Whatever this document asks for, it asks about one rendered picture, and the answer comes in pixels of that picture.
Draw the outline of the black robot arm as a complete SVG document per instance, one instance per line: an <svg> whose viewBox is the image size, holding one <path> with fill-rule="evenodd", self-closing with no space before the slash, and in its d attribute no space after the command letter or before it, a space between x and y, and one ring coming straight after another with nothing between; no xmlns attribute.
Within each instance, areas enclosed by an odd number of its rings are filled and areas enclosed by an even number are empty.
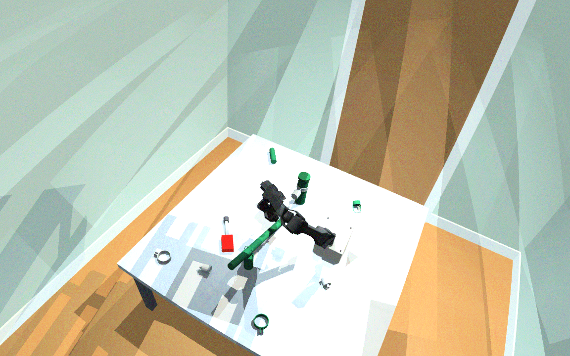
<svg viewBox="0 0 570 356"><path fill-rule="evenodd" d="M323 228L322 226L318 225L314 227L306 221L305 217L303 217L298 211L290 210L286 205L283 204L283 200L286 200L286 197L281 191L278 191L278 188L271 184L270 181L262 181L260 184L260 188L263 191L262 198L263 201L269 201L272 205L266 213L264 217L266 220L270 222L276 222L281 220L282 226L286 228L292 234L307 234L314 239L315 245L319 245L324 249L328 245L334 244L335 233L332 233L328 228ZM294 211L296 214L292 219L285 225L283 216L287 211Z"/></svg>

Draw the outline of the dark grey ring band with side tab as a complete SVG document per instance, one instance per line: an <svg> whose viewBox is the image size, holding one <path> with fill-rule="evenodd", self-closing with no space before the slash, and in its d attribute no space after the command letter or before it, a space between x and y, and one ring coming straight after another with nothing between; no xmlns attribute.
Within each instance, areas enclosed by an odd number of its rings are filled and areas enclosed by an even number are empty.
<svg viewBox="0 0 570 356"><path fill-rule="evenodd" d="M168 254L170 254L170 257L169 257L166 261L160 261L159 257L160 257L160 255L161 255L162 253L168 253ZM158 258L159 262L161 262L162 264L167 264L168 262L171 261L171 258L172 258L171 253L168 252L168 250L161 250L160 253L159 253L159 252L155 252L155 253L153 253L153 254L154 254L154 256L156 256L156 257Z"/></svg>

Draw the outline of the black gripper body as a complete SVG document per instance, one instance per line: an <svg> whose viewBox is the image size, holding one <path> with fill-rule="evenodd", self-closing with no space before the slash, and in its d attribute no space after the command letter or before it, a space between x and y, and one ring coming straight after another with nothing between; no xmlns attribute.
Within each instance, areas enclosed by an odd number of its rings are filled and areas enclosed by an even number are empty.
<svg viewBox="0 0 570 356"><path fill-rule="evenodd" d="M267 202L267 201L263 201L263 199L262 199L262 200L259 201L259 203L257 204L257 208L258 208L259 210L262 210L262 211L265 210L265 208L266 208L266 209L269 209L270 207L272 207L272 205L271 205L271 203L270 203L269 205L268 205L268 204L269 204L269 201L268 201L268 202ZM273 207L272 207L272 208L273 208ZM285 223L288 223L288 222L292 219L292 217L294 217L294 213L292 213L292 212L290 212L290 211L287 211L287 212L285 213L285 215L283 216L284 222L285 222Z"/></svg>

